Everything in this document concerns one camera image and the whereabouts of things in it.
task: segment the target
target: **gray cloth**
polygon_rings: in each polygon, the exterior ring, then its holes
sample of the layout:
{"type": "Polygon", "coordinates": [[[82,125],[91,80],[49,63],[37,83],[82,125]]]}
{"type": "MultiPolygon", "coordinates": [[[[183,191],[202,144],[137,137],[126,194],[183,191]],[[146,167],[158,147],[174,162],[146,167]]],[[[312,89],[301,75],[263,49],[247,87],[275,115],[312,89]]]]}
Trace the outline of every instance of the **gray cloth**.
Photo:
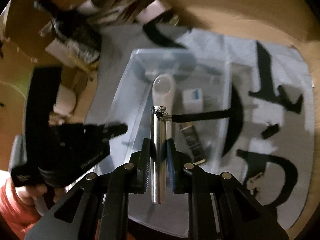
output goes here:
{"type": "MultiPolygon", "coordinates": [[[[278,156],[289,160],[298,171],[297,183],[288,199],[276,207],[278,222],[285,229],[291,227],[302,212],[308,195],[312,171],[314,149],[314,102],[312,81],[308,66],[294,48],[261,42],[271,55],[271,69],[274,91],[283,84],[292,102],[303,94],[304,100],[300,114],[288,112],[283,106],[273,104],[248,95],[249,91],[260,89],[257,65],[257,45],[255,41],[211,33],[199,29],[188,30],[184,27],[159,26],[160,32],[179,44],[183,44],[196,57],[209,57],[224,60],[228,51],[232,61],[232,82],[244,108],[244,125],[240,136],[231,150],[221,158],[213,171],[232,173],[244,182],[248,165],[239,157],[237,150],[278,156]],[[263,140],[261,132],[266,123],[280,125],[280,131],[263,140]]],[[[98,71],[98,86],[95,98],[89,109],[86,123],[105,123],[118,84],[129,61],[131,52],[141,48],[159,48],[148,39],[140,25],[111,26],[102,30],[102,50],[98,71]]],[[[111,152],[99,168],[102,173],[111,172],[123,164],[121,153],[111,152]]],[[[201,167],[211,171],[210,163],[201,167]]],[[[278,198],[285,181],[284,169],[268,162],[265,171],[252,174],[246,186],[255,189],[256,198],[268,205],[278,198]]],[[[149,227],[176,235],[188,233],[188,196],[173,195],[167,189],[166,203],[153,205],[150,192],[144,195],[132,194],[129,198],[129,216],[149,227]]]]}

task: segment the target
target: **white thermometer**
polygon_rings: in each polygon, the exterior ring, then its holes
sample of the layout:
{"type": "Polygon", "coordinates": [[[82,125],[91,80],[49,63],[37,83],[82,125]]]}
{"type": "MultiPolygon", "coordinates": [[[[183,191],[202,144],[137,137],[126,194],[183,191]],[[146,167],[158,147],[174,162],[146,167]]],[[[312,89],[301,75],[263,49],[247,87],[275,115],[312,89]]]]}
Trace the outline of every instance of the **white thermometer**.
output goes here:
{"type": "MultiPolygon", "coordinates": [[[[159,75],[152,86],[154,106],[165,106],[167,114],[172,114],[176,83],[170,74],[159,75]]],[[[167,139],[172,138],[172,122],[167,122],[167,139]]]]}

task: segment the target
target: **human hand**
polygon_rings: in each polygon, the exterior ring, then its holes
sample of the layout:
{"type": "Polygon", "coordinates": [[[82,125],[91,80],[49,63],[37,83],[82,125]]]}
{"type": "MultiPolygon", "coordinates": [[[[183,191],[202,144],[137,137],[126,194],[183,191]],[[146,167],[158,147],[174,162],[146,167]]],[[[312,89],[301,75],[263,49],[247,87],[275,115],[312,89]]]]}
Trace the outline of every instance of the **human hand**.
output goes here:
{"type": "MultiPolygon", "coordinates": [[[[22,203],[28,206],[33,206],[35,204],[35,200],[37,197],[42,196],[44,193],[48,191],[45,184],[38,184],[36,186],[23,186],[17,187],[16,193],[18,198],[22,203]]],[[[57,203],[57,201],[66,193],[64,188],[55,188],[54,189],[54,198],[53,201],[57,203]]]]}

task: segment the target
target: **metal cylinder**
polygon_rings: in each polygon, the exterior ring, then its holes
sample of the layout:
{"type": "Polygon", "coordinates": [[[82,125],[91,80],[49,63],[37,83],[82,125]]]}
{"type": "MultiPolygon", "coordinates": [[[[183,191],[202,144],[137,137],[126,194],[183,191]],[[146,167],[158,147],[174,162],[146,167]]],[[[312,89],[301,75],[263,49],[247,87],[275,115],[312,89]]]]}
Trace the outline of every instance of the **metal cylinder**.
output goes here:
{"type": "Polygon", "coordinates": [[[154,204],[164,202],[166,191],[166,121],[160,120],[156,113],[165,113],[164,106],[153,106],[151,114],[151,142],[153,148],[150,152],[150,179],[151,179],[151,200],[154,204]]]}

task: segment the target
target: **person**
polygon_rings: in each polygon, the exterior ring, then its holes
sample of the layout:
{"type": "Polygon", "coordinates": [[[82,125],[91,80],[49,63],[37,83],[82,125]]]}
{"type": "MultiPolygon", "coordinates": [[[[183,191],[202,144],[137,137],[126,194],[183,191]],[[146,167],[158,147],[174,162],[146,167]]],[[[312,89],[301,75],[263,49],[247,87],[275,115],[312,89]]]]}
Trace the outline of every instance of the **person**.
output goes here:
{"type": "MultiPolygon", "coordinates": [[[[41,218],[35,208],[37,197],[47,192],[44,184],[15,188],[11,178],[0,188],[0,240],[23,240],[26,233],[41,218]]],[[[55,189],[56,203],[65,194],[55,189]]]]}

